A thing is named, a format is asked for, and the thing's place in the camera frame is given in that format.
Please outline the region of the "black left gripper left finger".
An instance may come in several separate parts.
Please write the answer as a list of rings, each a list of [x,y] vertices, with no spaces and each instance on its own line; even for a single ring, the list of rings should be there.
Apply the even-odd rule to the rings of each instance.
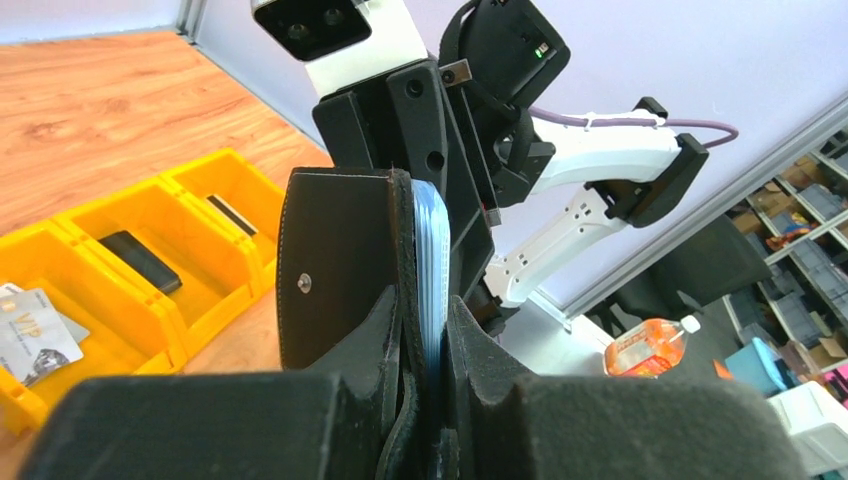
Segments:
[[[75,386],[21,479],[393,479],[397,293],[303,370],[114,376]]]

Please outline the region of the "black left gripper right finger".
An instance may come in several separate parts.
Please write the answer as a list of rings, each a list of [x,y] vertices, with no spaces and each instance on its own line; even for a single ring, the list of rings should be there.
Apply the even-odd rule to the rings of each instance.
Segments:
[[[725,380],[538,375],[458,297],[445,344],[464,479],[801,479],[774,409]]]

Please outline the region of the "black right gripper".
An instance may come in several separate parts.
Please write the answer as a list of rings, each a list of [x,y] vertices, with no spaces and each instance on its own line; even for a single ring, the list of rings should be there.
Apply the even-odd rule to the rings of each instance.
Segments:
[[[537,134],[527,109],[489,95],[467,60],[439,69],[430,59],[410,62],[387,76],[389,99],[368,89],[337,92],[312,116],[335,166],[396,166],[436,188],[449,217],[451,291],[469,299],[494,251],[488,225],[526,200],[556,147]]]

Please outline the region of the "black leather card holder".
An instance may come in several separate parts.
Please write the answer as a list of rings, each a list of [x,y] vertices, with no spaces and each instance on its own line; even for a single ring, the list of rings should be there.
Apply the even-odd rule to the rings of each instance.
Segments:
[[[286,189],[276,305],[287,479],[434,479],[450,227],[402,169],[300,167]]]

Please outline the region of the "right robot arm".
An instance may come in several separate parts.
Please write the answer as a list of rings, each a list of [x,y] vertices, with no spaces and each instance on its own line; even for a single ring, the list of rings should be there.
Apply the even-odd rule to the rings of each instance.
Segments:
[[[619,115],[537,115],[570,52],[528,1],[465,3],[437,53],[401,1],[320,1],[283,33],[333,163],[403,171],[444,203],[452,290],[487,331],[601,239],[666,216],[707,159],[650,98]]]

